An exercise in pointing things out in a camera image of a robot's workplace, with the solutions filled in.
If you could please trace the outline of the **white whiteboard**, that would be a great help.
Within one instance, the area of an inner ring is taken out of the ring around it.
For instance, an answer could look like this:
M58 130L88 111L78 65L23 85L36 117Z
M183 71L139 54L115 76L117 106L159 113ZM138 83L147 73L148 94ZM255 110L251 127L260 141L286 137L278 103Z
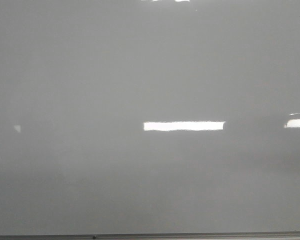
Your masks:
M0 235L300 231L300 0L0 0Z

